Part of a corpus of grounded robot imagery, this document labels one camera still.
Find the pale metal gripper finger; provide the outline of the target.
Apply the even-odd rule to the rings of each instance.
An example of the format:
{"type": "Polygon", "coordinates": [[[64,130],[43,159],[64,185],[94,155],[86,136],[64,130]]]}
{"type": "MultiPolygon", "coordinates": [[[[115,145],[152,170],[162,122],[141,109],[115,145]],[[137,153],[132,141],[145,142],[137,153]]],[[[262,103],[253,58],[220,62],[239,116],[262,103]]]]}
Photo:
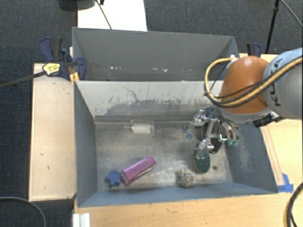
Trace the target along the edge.
{"type": "Polygon", "coordinates": [[[196,146],[196,160],[206,160],[210,151],[214,148],[211,140],[202,140],[196,146]]]}
{"type": "Polygon", "coordinates": [[[184,132],[187,138],[199,138],[200,137],[200,125],[199,121],[192,120],[184,125],[184,132]]]}

